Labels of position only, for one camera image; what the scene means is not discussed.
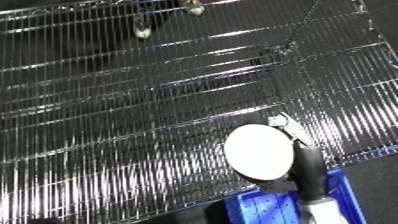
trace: metal bracket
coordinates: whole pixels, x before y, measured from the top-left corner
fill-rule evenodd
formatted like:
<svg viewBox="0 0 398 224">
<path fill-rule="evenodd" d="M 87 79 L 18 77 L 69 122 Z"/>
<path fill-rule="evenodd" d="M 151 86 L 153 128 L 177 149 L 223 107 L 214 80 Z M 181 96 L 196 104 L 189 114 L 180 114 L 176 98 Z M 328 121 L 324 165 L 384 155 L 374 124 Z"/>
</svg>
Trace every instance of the metal bracket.
<svg viewBox="0 0 398 224">
<path fill-rule="evenodd" d="M 305 146 L 315 145 L 304 127 L 284 112 L 275 117 L 269 117 L 268 125 L 279 128 L 294 140 L 299 140 Z"/>
</svg>

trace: metal grid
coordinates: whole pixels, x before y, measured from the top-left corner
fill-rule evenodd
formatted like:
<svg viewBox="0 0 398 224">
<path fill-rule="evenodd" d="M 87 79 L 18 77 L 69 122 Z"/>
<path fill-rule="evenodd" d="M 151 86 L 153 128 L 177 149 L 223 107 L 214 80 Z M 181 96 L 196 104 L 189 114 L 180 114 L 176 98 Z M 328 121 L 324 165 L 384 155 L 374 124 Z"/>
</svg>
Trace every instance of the metal grid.
<svg viewBox="0 0 398 224">
<path fill-rule="evenodd" d="M 225 137 L 282 111 L 330 167 L 396 152 L 396 57 L 361 2 L 325 0 L 290 49 L 313 1 L 204 3 L 141 2 L 145 41 L 134 1 L 0 15 L 0 222 L 135 221 L 251 187 Z"/>
</svg>

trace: blue container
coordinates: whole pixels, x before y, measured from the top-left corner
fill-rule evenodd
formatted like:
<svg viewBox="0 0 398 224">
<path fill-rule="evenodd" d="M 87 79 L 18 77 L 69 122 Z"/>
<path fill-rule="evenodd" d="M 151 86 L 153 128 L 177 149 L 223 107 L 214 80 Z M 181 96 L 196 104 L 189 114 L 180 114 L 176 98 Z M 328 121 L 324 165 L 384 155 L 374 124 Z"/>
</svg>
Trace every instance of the blue container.
<svg viewBox="0 0 398 224">
<path fill-rule="evenodd" d="M 328 173 L 331 196 L 350 224 L 366 224 L 366 220 L 341 169 Z M 264 194 L 259 190 L 225 199 L 228 216 L 233 224 L 298 224 L 298 197 L 295 192 Z"/>
</svg>

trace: robotic arm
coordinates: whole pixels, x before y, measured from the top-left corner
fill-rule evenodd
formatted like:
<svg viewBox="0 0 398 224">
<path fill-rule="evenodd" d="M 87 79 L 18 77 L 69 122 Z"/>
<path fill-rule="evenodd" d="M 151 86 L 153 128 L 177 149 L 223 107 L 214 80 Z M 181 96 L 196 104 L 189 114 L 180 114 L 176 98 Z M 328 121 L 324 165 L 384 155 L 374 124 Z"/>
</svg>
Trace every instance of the robotic arm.
<svg viewBox="0 0 398 224">
<path fill-rule="evenodd" d="M 249 178 L 271 181 L 288 175 L 298 188 L 300 223 L 347 223 L 337 201 L 329 197 L 320 147 L 287 114 L 270 117 L 268 126 L 250 124 L 236 129 L 224 150 L 228 163 Z"/>
</svg>

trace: white disc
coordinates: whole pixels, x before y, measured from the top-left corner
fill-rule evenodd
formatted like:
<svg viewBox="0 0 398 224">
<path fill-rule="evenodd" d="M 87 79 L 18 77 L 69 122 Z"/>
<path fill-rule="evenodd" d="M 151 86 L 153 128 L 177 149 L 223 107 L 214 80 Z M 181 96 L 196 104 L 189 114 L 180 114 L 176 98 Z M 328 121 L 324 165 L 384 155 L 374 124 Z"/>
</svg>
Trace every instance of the white disc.
<svg viewBox="0 0 398 224">
<path fill-rule="evenodd" d="M 259 180 L 275 180 L 293 164 L 293 142 L 281 131 L 260 124 L 234 130 L 224 145 L 228 163 L 239 173 Z"/>
</svg>

